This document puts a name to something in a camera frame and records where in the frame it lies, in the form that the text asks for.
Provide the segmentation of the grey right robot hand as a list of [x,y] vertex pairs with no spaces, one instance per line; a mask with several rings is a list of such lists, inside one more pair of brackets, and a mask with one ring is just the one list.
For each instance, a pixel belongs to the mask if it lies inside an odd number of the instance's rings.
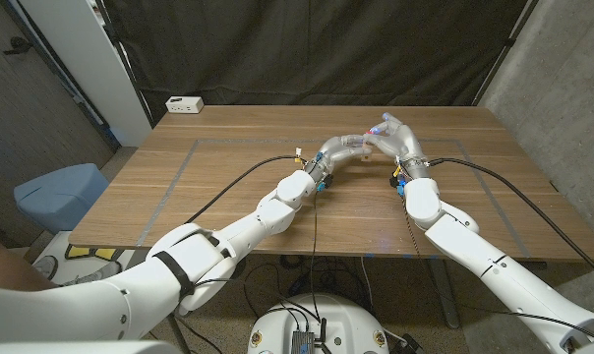
[[428,159],[412,130],[385,112],[383,122],[372,127],[363,135],[364,141],[377,147],[412,178],[429,178]]

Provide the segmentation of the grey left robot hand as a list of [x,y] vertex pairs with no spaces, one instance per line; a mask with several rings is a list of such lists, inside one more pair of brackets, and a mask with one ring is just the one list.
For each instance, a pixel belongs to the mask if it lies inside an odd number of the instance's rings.
[[328,139],[305,167],[315,183],[331,175],[337,164],[349,158],[370,156],[372,149],[364,144],[362,135],[345,135]]

